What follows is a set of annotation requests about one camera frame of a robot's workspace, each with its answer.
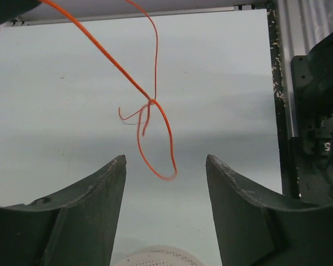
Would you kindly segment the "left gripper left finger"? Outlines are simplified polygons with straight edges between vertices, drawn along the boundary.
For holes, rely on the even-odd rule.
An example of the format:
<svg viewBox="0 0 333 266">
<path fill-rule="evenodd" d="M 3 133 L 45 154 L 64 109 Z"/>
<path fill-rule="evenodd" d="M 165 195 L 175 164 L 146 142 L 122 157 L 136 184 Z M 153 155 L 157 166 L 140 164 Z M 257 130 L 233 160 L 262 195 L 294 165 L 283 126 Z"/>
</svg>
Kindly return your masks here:
<svg viewBox="0 0 333 266">
<path fill-rule="evenodd" d="M 0 207 L 0 265 L 109 265 L 126 164 L 117 156 L 60 191 Z"/>
</svg>

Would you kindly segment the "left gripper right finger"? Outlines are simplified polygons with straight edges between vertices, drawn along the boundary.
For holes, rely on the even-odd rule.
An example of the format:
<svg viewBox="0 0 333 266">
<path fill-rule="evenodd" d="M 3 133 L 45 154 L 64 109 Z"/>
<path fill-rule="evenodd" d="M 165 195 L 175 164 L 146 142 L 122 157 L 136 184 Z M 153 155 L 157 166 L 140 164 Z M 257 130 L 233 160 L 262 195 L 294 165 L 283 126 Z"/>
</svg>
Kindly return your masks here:
<svg viewBox="0 0 333 266">
<path fill-rule="evenodd" d="M 223 265 L 333 265 L 333 203 L 279 194 L 214 155 L 205 167 Z"/>
</svg>

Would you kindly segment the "white plastic spool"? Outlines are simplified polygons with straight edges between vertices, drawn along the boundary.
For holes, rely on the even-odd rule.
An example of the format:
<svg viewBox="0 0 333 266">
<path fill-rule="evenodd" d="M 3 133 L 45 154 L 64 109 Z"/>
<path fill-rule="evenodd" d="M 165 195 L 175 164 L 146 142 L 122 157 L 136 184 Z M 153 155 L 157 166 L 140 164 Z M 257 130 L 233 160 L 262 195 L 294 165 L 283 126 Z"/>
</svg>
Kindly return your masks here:
<svg viewBox="0 0 333 266">
<path fill-rule="evenodd" d="M 189 252 L 170 245 L 153 245 L 142 248 L 117 262 L 115 265 L 133 266 L 204 266 L 198 258 Z"/>
</svg>

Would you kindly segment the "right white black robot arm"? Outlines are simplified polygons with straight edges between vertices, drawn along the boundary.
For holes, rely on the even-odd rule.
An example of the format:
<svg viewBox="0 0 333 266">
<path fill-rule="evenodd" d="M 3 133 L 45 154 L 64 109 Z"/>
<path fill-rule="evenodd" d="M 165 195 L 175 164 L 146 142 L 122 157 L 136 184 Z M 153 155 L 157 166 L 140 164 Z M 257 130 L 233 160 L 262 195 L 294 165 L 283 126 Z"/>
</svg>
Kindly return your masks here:
<svg viewBox="0 0 333 266">
<path fill-rule="evenodd" d="M 333 32 L 291 60 L 298 136 L 291 152 L 299 198 L 333 203 Z"/>
</svg>

